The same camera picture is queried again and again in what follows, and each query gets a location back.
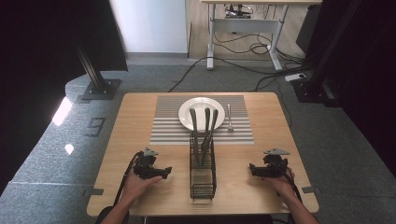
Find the white legged desk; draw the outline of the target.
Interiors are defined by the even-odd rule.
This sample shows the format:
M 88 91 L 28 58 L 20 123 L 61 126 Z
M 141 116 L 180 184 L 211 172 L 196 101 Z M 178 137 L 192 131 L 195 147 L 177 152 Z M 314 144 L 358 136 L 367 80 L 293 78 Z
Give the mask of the white legged desk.
M 206 55 L 206 68 L 214 68 L 214 35 L 215 32 L 242 32 L 242 33 L 267 33 L 273 36 L 273 40 L 267 47 L 271 61 L 276 71 L 280 71 L 282 66 L 277 57 L 276 47 L 280 38 L 283 25 L 289 10 L 289 6 L 316 6 L 322 0 L 200 0 L 208 4 L 208 28 L 209 40 Z M 217 5 L 276 5 L 282 6 L 281 16 L 277 20 L 267 19 L 221 19 L 216 17 Z

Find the black metal stand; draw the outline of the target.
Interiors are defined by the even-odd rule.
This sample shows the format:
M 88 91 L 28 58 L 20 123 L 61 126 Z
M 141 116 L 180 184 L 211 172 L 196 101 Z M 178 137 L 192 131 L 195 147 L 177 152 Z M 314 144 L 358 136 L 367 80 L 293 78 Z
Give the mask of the black metal stand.
M 339 88 L 332 77 L 336 54 L 342 51 L 341 43 L 360 4 L 361 0 L 323 0 L 304 61 L 311 77 L 291 82 L 300 103 L 339 105 Z
M 76 50 L 81 64 L 91 81 L 80 96 L 80 99 L 83 101 L 112 100 L 120 85 L 120 80 L 104 79 L 100 71 L 93 66 L 87 51 L 79 41 L 76 42 Z

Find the person's right hand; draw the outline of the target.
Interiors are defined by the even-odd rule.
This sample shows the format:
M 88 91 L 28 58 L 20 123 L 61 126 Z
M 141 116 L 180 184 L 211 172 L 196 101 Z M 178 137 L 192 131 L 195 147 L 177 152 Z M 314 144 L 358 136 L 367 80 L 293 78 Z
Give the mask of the person's right hand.
M 293 187 L 290 184 L 290 179 L 294 178 L 294 173 L 291 169 L 288 169 L 285 176 L 277 178 L 265 178 L 274 190 L 280 195 L 282 200 L 286 202 L 287 200 L 296 199 L 297 196 L 294 192 Z

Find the white power strip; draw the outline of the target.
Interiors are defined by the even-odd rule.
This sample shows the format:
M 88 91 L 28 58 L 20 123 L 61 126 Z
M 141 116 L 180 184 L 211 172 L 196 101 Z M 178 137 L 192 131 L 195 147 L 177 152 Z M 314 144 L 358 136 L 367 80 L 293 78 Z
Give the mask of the white power strip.
M 304 73 L 298 73 L 298 74 L 294 74 L 294 75 L 285 76 L 285 81 L 291 82 L 293 80 L 298 80 L 298 79 L 302 79 L 302 78 L 306 78 L 306 75 Z

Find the white plate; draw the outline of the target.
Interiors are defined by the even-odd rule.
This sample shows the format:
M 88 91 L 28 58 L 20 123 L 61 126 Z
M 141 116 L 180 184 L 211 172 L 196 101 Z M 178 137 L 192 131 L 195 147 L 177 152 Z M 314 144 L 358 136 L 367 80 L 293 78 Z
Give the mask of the white plate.
M 225 120 L 225 111 L 222 105 L 208 97 L 195 97 L 184 102 L 178 110 L 178 118 L 181 124 L 189 130 L 193 130 L 193 123 L 190 109 L 193 108 L 196 114 L 197 131 L 203 132 L 205 130 L 205 109 L 210 109 L 209 123 L 212 123 L 213 112 L 218 110 L 218 117 L 214 129 L 217 129 Z

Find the person's left hand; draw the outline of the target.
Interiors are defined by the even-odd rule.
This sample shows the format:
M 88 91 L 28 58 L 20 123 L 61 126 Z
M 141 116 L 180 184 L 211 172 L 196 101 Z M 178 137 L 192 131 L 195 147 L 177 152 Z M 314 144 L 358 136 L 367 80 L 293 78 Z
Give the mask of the person's left hand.
M 127 175 L 126 181 L 123 186 L 123 191 L 120 201 L 132 204 L 137 200 L 150 186 L 158 183 L 163 178 L 161 176 L 154 176 L 149 179 L 142 179 L 134 172 Z

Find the black curtain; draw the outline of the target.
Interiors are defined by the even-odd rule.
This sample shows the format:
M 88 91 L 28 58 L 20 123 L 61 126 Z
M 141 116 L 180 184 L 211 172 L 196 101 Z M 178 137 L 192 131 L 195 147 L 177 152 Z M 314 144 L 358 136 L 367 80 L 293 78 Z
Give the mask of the black curtain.
M 341 47 L 338 106 L 396 177 L 396 0 L 361 0 Z
M 0 0 L 0 194 L 86 73 L 127 68 L 110 0 Z

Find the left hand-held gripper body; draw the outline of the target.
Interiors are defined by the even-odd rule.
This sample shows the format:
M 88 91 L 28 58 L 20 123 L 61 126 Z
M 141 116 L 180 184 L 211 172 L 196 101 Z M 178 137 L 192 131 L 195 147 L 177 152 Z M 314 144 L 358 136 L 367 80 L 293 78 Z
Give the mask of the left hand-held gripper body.
M 134 173 L 142 179 L 159 176 L 158 171 L 152 167 L 156 161 L 156 155 L 158 152 L 147 147 L 143 151 L 139 151 L 134 160 Z

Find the grey striped placemat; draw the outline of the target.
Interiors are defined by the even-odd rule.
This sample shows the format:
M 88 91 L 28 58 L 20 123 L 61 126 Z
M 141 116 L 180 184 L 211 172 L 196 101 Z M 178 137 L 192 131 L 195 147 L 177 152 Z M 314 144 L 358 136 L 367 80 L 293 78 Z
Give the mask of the grey striped placemat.
M 160 95 L 151 130 L 152 145 L 187 145 L 191 130 L 184 127 L 179 118 L 181 105 L 195 97 L 208 97 L 218 101 L 225 111 L 225 120 L 214 129 L 214 141 L 217 145 L 252 145 L 254 137 L 248 117 L 245 97 L 239 95 Z M 228 132 L 227 104 L 232 108 L 233 132 Z

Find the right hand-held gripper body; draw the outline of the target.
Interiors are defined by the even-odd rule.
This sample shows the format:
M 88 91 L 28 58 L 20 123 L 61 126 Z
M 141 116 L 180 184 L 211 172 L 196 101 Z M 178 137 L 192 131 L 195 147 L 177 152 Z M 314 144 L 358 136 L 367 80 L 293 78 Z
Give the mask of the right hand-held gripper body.
M 264 151 L 265 177 L 281 177 L 287 171 L 289 162 L 287 159 L 283 159 L 282 155 L 289 155 L 289 152 L 280 148 Z

